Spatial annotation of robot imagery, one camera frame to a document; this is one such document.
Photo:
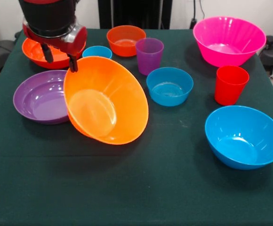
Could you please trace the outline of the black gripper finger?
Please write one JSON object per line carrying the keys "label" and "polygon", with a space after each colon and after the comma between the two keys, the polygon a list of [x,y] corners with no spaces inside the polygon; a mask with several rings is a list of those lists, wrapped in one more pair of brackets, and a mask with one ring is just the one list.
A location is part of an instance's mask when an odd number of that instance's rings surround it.
{"label": "black gripper finger", "polygon": [[69,68],[71,70],[71,72],[77,72],[78,71],[78,65],[77,65],[77,57],[76,56],[72,56],[70,54],[68,54],[69,57]]}
{"label": "black gripper finger", "polygon": [[53,55],[51,53],[51,50],[50,50],[49,46],[47,44],[45,44],[45,43],[42,43],[41,44],[41,49],[42,49],[43,55],[45,57],[45,60],[48,63],[52,63],[54,61],[54,59],[53,59]]}

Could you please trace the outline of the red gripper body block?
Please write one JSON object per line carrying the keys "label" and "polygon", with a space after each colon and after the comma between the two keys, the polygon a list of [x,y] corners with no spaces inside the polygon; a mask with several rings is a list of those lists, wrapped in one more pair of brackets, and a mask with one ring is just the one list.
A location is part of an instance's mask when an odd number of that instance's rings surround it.
{"label": "red gripper body block", "polygon": [[45,43],[48,46],[53,46],[61,52],[72,56],[76,56],[81,51],[87,38],[86,27],[78,23],[70,25],[65,34],[53,37],[35,33],[29,27],[28,23],[23,23],[23,31],[29,39],[38,42],[40,45]]}

